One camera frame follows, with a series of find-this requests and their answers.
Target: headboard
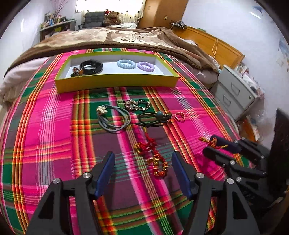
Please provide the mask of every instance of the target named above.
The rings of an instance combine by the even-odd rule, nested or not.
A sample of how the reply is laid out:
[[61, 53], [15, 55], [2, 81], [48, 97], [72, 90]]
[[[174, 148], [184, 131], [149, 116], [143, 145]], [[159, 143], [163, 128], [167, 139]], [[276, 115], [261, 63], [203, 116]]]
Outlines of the headboard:
[[[216, 37], [192, 27], [187, 27], [186, 30], [174, 27], [173, 32], [183, 39], [193, 40], [201, 49], [204, 50], [204, 52], [214, 57], [212, 48], [215, 45], [215, 51], [217, 44]], [[223, 65], [227, 65], [230, 68], [235, 69], [235, 67], [244, 59], [244, 57], [245, 56], [240, 51], [218, 39], [216, 60], [222, 68]]]

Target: black leather chair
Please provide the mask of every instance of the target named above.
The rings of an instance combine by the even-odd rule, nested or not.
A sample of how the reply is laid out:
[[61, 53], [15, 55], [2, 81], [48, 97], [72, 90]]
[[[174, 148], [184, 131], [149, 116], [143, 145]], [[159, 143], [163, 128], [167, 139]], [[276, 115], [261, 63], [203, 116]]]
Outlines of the black leather chair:
[[102, 27], [105, 12], [87, 12], [84, 18], [84, 24], [78, 25], [78, 29]]

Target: open rectangular box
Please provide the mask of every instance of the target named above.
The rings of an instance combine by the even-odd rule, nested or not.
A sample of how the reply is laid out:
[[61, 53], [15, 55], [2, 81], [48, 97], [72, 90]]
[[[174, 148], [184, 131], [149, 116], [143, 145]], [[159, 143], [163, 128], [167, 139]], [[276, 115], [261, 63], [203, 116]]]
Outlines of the open rectangular box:
[[[86, 60], [98, 60], [103, 70], [98, 74], [71, 77], [73, 67]], [[123, 69], [118, 60], [142, 61], [154, 65], [154, 72], [146, 72], [137, 66]], [[104, 87], [174, 87], [179, 79], [173, 68], [158, 55], [142, 52], [92, 52], [72, 55], [63, 63], [55, 77], [58, 93]]]

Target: plaid bedsheet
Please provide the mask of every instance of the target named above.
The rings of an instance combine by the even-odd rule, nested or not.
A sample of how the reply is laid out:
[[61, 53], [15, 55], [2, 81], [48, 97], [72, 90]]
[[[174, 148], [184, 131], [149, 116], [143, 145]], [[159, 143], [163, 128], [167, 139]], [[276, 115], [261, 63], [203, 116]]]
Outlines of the plaid bedsheet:
[[[58, 94], [54, 77], [68, 56], [106, 50], [77, 50], [51, 57], [27, 83], [13, 104], [0, 136], [0, 211], [16, 234], [24, 234], [45, 190], [55, 177], [77, 178], [101, 162], [108, 151], [116, 156], [115, 170], [95, 209], [104, 234], [181, 234], [192, 203], [182, 195], [171, 166], [171, 154], [180, 151], [186, 161], [213, 179], [224, 180], [223, 170], [202, 155], [200, 136], [213, 134], [235, 140], [229, 118], [208, 90], [177, 59], [156, 52], [179, 74], [175, 88], [119, 87]], [[156, 179], [134, 144], [145, 141], [141, 127], [130, 125], [118, 134], [97, 123], [99, 105], [117, 105], [129, 99], [150, 101], [150, 111], [184, 112], [163, 127], [148, 128], [157, 150], [169, 164], [168, 175]], [[132, 113], [132, 123], [137, 121]], [[109, 120], [122, 119], [109, 111]], [[235, 155], [241, 165], [248, 165]], [[79, 234], [75, 200], [71, 199], [74, 234]], [[216, 202], [211, 201], [208, 229], [213, 227]]]

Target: red hat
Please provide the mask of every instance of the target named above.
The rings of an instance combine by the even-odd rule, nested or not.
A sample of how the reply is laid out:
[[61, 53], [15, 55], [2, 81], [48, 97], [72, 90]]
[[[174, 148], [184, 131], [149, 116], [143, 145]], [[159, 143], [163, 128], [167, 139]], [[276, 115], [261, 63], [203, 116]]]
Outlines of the red hat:
[[111, 11], [107, 10], [104, 15], [107, 16], [110, 12]]

